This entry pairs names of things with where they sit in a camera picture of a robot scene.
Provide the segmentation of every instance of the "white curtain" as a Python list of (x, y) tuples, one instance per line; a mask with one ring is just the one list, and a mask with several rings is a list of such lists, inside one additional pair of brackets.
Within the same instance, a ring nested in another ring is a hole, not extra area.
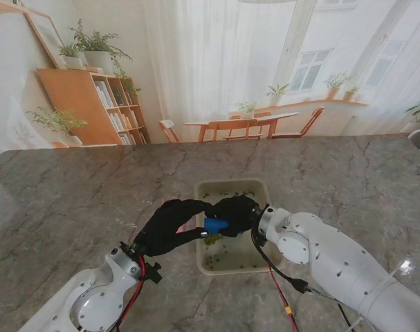
[(414, 121), (405, 110), (420, 101), (420, 22), (375, 98), (359, 116), (354, 134), (397, 133)]
[(265, 100), (295, 2), (144, 0), (164, 119), (184, 140), (184, 122), (220, 120), (238, 102)]

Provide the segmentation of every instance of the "plastic tray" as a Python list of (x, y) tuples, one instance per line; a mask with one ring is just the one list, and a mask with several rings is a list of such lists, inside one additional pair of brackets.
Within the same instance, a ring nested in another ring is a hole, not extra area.
[[(196, 199), (211, 204), (242, 194), (254, 199), (261, 208), (270, 203), (266, 185), (258, 178), (205, 181), (195, 187)], [(203, 227), (204, 218), (203, 213), (197, 216), (197, 226)], [(276, 246), (267, 243), (262, 250), (276, 266), (283, 264), (283, 257)], [(235, 238), (224, 237), (209, 246), (203, 239), (197, 240), (197, 266), (207, 275), (268, 271), (268, 265), (251, 241), (250, 230)]]

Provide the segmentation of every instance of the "gray marble table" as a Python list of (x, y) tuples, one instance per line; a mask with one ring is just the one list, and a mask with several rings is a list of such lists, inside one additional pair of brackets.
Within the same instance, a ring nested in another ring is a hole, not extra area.
[[(0, 156), (0, 332), (16, 331), (76, 272), (133, 239), (165, 197), (239, 177), (262, 179), (273, 205), (318, 214), (388, 270), (411, 257), (414, 271), (398, 278), (420, 294), (420, 153), (407, 138), (9, 151)], [(157, 259), (163, 280), (146, 283), (122, 332), (292, 331), (268, 273), (210, 277), (195, 250)], [(308, 278), (305, 267), (284, 270)], [(346, 330), (329, 300), (280, 284), (301, 331)]]

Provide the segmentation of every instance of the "black glove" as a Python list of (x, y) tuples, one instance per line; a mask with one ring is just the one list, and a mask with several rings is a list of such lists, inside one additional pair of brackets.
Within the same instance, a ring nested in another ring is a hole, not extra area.
[(173, 199), (165, 202), (155, 211), (144, 228), (137, 234), (134, 242), (146, 248), (145, 254), (159, 256), (172, 251), (184, 243), (201, 238), (205, 228), (197, 227), (187, 232), (176, 234), (179, 227), (189, 221), (195, 214), (212, 208), (203, 201)]
[(220, 230), (227, 237), (236, 237), (239, 232), (245, 232), (251, 228), (252, 222), (257, 216), (256, 210), (259, 205), (245, 195), (222, 199), (215, 206), (205, 211), (209, 218), (227, 220), (229, 226)]

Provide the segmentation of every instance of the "picture frame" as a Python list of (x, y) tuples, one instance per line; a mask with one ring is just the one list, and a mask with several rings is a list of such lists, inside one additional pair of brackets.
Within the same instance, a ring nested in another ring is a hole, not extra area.
[(59, 54), (64, 43), (51, 16), (32, 8), (27, 8), (24, 14), (55, 67), (66, 69), (64, 58)]

